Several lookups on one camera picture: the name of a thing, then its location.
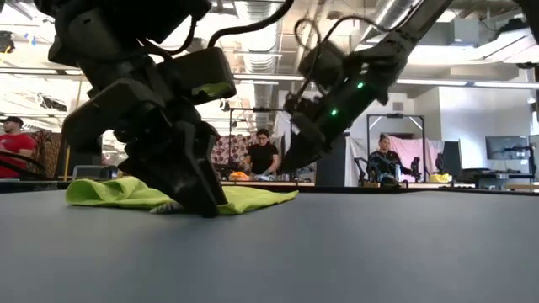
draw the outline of black shirt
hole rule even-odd
[[[273,156],[279,155],[277,147],[267,143],[264,146],[253,144],[247,149],[247,154],[251,156],[251,172],[261,174],[270,168],[273,163]]]
[[[388,151],[386,153],[381,152],[381,151],[375,151],[369,155],[369,163],[374,164],[372,165],[373,167],[369,167],[369,170],[375,169],[374,166],[376,166],[378,168],[377,170],[375,169],[376,173],[380,173],[380,174],[388,173],[393,176],[395,175],[395,164],[398,164],[400,167],[403,166],[401,163],[401,158],[394,151]]]

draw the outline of red shirt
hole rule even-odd
[[[30,138],[26,134],[18,135],[0,135],[0,145],[12,153],[20,153],[20,150],[33,150],[35,148],[34,139]],[[11,157],[0,156],[0,160],[9,164],[16,165],[22,169],[26,168],[26,162]],[[5,168],[0,164],[0,178],[18,178],[19,173]]]

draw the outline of cable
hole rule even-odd
[[[496,33],[496,32],[497,32],[496,29],[491,29],[491,28],[487,25],[487,23],[485,22],[484,19],[479,19],[479,23],[482,24],[482,25],[484,26],[485,29],[488,29],[488,30],[490,30],[490,31],[493,32],[493,33]]]
[[[164,50],[163,48],[159,47],[159,45],[153,44],[150,40],[144,38],[139,39],[139,41],[144,45],[143,52],[139,55],[148,55],[153,54],[157,56],[161,56],[165,61],[171,61],[172,55],[168,50]]]
[[[292,4],[294,4],[294,0],[285,0],[285,2],[279,7],[279,9],[277,9],[271,16],[259,22],[244,26],[235,26],[231,28],[217,30],[217,32],[215,32],[211,36],[210,41],[208,42],[208,48],[214,47],[217,41],[225,35],[239,35],[251,33],[257,30],[261,30],[268,25],[279,21],[285,16],[286,13],[288,13],[290,8],[292,7]]]
[[[405,24],[406,22],[408,22],[408,20],[410,20],[410,18],[414,15],[414,11],[415,9],[417,9],[417,7],[411,7],[410,9],[410,12],[408,12],[407,16],[401,20],[397,25],[395,25],[394,27],[392,28],[387,28],[385,26],[382,26],[382,25],[379,25],[377,24],[376,22],[374,22],[373,20],[365,17],[365,16],[361,16],[361,15],[358,15],[358,14],[352,14],[352,15],[347,15],[347,16],[344,16],[340,19],[338,19],[334,24],[333,26],[329,29],[328,33],[323,37],[323,39],[320,39],[321,38],[321,35],[320,35],[320,30],[318,28],[318,25],[311,19],[308,19],[308,18],[303,18],[303,19],[299,19],[297,20],[295,26],[294,26],[294,37],[296,38],[296,41],[297,41],[297,44],[303,48],[305,48],[306,50],[308,51],[312,51],[312,49],[310,47],[308,47],[307,45],[303,44],[301,38],[300,38],[300,35],[298,33],[298,30],[299,30],[299,27],[302,23],[305,23],[305,22],[308,22],[311,24],[311,26],[316,30],[316,34],[318,36],[318,41],[317,41],[317,45],[319,45],[320,43],[324,42],[324,41],[327,41],[329,40],[329,37],[331,37],[331,35],[333,34],[333,32],[337,29],[337,27],[343,23],[344,21],[346,20],[359,20],[359,21],[363,21],[371,26],[373,26],[374,28],[378,29],[379,31],[381,32],[391,32],[391,31],[394,31],[394,30],[398,30],[399,28],[401,28],[403,26],[403,24]],[[309,70],[309,73],[307,74],[307,76],[305,77],[305,82],[303,83],[303,85],[300,87],[300,89],[297,91],[296,93],[296,96],[302,96],[303,95],[303,92],[305,92],[305,90],[307,89],[307,86],[309,85],[309,83],[311,82],[311,75],[314,71],[314,67],[316,66],[316,63],[318,61],[318,57],[320,56],[320,48],[316,48],[316,51],[317,53],[315,54],[314,56],[314,62],[312,63],[312,66],[311,66],[311,69]],[[320,89],[320,87],[317,85],[317,88],[318,90],[320,91],[320,93],[324,94],[323,90]]]
[[[300,38],[300,35],[298,33],[298,31],[300,29],[300,26],[302,24],[304,24],[304,23],[309,23],[311,25],[312,29],[315,31],[315,34],[317,35],[317,45],[319,45],[323,41],[322,40],[322,34],[320,33],[320,29],[318,28],[318,24],[316,22],[314,22],[314,20],[311,20],[309,18],[301,18],[301,19],[296,21],[296,24],[294,25],[294,37],[296,38],[297,44],[299,44],[301,47],[305,48],[308,51],[312,51],[312,49],[308,45],[305,45],[302,42],[302,39]],[[309,86],[309,83],[311,82],[311,75],[314,72],[314,67],[317,64],[318,57],[320,56],[320,52],[321,52],[320,48],[317,48],[316,53],[314,55],[314,59],[313,59],[311,69],[309,69],[309,73],[305,77],[305,81],[303,82],[302,86],[295,93],[296,96],[301,97],[303,95],[303,93],[305,92],[305,90],[307,89],[307,87]]]
[[[5,167],[7,169],[10,169],[16,173],[19,173],[21,175],[21,177],[31,177],[31,178],[38,178],[38,179],[43,179],[43,180],[47,180],[48,177],[46,177],[46,173],[45,173],[45,167],[43,167],[43,165],[39,162],[37,162],[35,159],[32,159],[32,158],[29,158],[29,157],[25,157],[25,156],[21,156],[19,154],[13,154],[11,152],[6,152],[6,151],[0,151],[0,156],[2,157],[11,157],[13,159],[19,159],[19,160],[23,160],[23,161],[26,161],[27,163],[30,163],[30,164],[33,164],[37,167],[38,169],[38,173],[34,173],[34,172],[31,172],[30,170],[28,169],[23,169],[23,168],[20,168],[10,162],[6,162],[4,160],[0,160],[0,167]]]
[[[193,39],[195,38],[195,29],[196,29],[196,19],[191,16],[191,26],[189,28],[189,33],[187,34],[187,38],[185,38],[184,43],[181,45],[180,48],[177,50],[171,50],[168,53],[171,56],[177,55],[182,53],[183,51],[187,50],[187,48],[193,43]]]

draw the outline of white curtain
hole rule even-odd
[[[357,187],[360,181],[360,169],[354,162],[354,158],[362,157],[367,159],[367,144],[365,139],[346,137],[346,162],[344,172],[344,186]],[[363,170],[366,170],[366,165],[361,163]]]
[[[432,154],[427,152],[427,169],[429,170],[429,173],[436,173],[438,172],[438,169],[436,169],[436,158],[438,157],[438,153],[444,153],[444,142],[438,140],[427,140],[427,142],[429,142],[430,148],[436,151],[434,158]]]
[[[297,133],[297,129],[294,125],[291,128],[290,114],[282,111],[277,112],[273,126],[273,136],[283,136],[285,138],[285,152],[288,152],[288,149],[290,148],[292,138],[291,130]]]
[[[275,136],[273,135],[271,137],[271,144],[273,144],[275,147],[277,147],[277,151],[279,152],[279,158],[283,158],[282,154],[282,136]]]

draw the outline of person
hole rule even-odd
[[[245,166],[255,175],[275,173],[279,167],[279,152],[270,143],[270,133],[261,129],[257,131],[256,138],[258,143],[248,148]]]
[[[378,150],[369,155],[369,163],[373,163],[373,166],[377,167],[376,173],[379,173],[380,175],[389,174],[395,176],[396,165],[401,168],[402,173],[411,173],[408,168],[403,167],[401,158],[398,156],[398,154],[391,150],[391,143],[389,138],[387,138],[385,135],[380,135],[380,140],[378,141]]]
[[[7,117],[3,122],[4,135],[0,135],[0,152],[13,153],[31,158],[35,141],[21,131],[24,123],[19,117]],[[0,155],[0,160],[21,169],[26,169],[26,162],[21,159]],[[18,178],[19,173],[0,164],[0,178]]]

